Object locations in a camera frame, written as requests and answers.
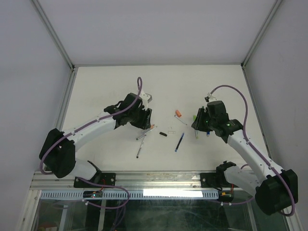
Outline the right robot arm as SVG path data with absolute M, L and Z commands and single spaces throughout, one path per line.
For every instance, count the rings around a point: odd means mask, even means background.
M 284 216 L 295 213 L 298 202 L 298 176 L 285 170 L 269 157 L 264 156 L 247 136 L 244 126 L 237 119 L 230 119 L 222 101 L 209 102 L 199 108 L 192 128 L 202 132 L 213 131 L 216 136 L 233 148 L 250 166 L 253 174 L 241 170 L 233 162 L 217 167 L 216 183 L 220 186 L 234 184 L 254 197 L 258 207 L 266 215 L 272 215 L 290 207 Z

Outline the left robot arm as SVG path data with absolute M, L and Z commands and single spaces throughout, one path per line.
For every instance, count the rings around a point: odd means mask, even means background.
M 91 161 L 76 158 L 76 152 L 100 135 L 127 123 L 142 130 L 150 129 L 152 110 L 148 107 L 150 94 L 129 93 L 124 100 L 104 108 L 98 116 L 78 128 L 60 131 L 52 129 L 39 154 L 40 165 L 61 179 L 68 175 L 84 181 L 91 187 L 102 183 L 102 171 Z

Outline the white pen dark green end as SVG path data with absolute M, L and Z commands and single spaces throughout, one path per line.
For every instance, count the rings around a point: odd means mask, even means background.
M 153 131 L 154 129 L 156 129 L 156 128 L 157 128 L 157 126 L 155 126 L 152 130 L 150 130 L 150 131 L 148 131 L 148 132 L 146 132 L 146 133 L 144 133 L 144 134 L 141 134 L 139 137 L 136 138 L 136 140 L 141 139 L 144 135 L 147 135 L 148 133 L 152 132 L 152 131 Z

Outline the white pen black end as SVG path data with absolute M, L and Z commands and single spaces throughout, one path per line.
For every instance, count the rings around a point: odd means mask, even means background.
M 138 159 L 138 158 L 139 158 L 139 156 L 140 156 L 140 153 L 141 153 L 141 150 L 142 150 L 142 148 L 143 148 L 143 145 L 144 145 L 144 140 L 145 140 L 146 136 L 147 136 L 147 135 L 144 135 L 144 136 L 143 136 L 143 138 L 142 138 L 142 141 L 141 141 L 140 147 L 139 147 L 138 152 L 137 152 L 137 155 L 136 155 L 136 158 L 137 158 L 137 159 Z

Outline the white pen light green end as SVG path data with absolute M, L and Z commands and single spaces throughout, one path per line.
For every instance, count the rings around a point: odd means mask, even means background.
M 198 131 L 195 130 L 194 132 L 195 132 L 195 137 L 196 137 L 196 139 L 198 139 L 198 138 L 199 138 L 199 136 L 198 136 Z

